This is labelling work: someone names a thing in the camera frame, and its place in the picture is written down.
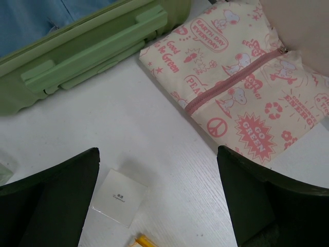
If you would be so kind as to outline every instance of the white tabletop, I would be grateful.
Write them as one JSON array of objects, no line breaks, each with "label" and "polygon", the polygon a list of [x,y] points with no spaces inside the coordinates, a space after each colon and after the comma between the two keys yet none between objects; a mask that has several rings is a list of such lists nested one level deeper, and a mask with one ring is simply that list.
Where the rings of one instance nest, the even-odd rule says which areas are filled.
[{"label": "white tabletop", "polygon": [[[191,16],[209,5],[195,0]],[[268,167],[329,188],[325,121]],[[215,143],[142,70],[137,56],[0,118],[0,162],[14,170],[10,182],[91,147],[101,155],[95,191],[110,168],[149,190],[130,228],[90,209],[79,246],[125,247],[138,233],[159,246],[236,246]]]}]

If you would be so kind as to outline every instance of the pink zipper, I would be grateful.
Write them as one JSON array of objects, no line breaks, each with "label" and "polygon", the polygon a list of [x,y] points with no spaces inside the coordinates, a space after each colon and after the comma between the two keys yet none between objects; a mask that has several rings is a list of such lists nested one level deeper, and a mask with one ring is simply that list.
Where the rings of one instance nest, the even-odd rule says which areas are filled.
[{"label": "pink zipper", "polygon": [[267,63],[268,61],[281,56],[287,53],[288,50],[285,47],[280,47],[274,51],[271,51],[267,54],[262,55],[260,58],[257,58],[247,67],[242,69],[241,71],[237,72],[233,76],[229,77],[221,84],[214,86],[213,88],[205,91],[201,95],[194,98],[188,105],[185,107],[186,112],[189,115],[192,115],[197,109],[199,109],[204,103],[211,100],[213,97],[225,92],[229,88],[236,85],[239,81],[245,79],[247,76],[252,74],[256,69],[261,67],[263,64]]}]

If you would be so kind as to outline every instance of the green storage box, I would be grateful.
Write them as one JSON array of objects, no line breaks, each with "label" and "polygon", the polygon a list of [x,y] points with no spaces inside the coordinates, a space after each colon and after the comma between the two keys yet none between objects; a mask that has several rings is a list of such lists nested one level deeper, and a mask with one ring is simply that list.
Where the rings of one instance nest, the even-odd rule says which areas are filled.
[{"label": "green storage box", "polygon": [[191,0],[120,0],[0,58],[0,115],[70,89],[182,24]]}]

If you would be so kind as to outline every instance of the peace sign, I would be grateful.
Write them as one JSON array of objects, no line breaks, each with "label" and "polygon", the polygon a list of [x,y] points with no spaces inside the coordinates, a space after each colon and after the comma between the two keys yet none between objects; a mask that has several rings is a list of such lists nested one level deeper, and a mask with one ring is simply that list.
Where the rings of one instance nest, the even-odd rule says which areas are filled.
[{"label": "peace sign", "polygon": [[211,136],[219,138],[226,134],[227,123],[223,119],[215,117],[209,120],[207,129]]}]

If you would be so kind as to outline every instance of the recycling symbol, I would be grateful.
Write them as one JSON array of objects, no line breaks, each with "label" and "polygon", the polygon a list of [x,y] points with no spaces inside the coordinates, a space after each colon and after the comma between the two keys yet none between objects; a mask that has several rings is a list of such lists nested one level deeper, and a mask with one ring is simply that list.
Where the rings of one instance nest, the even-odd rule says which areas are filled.
[{"label": "recycling symbol", "polygon": [[277,102],[267,103],[265,106],[265,113],[268,114],[268,118],[272,120],[279,119],[283,108]]}]

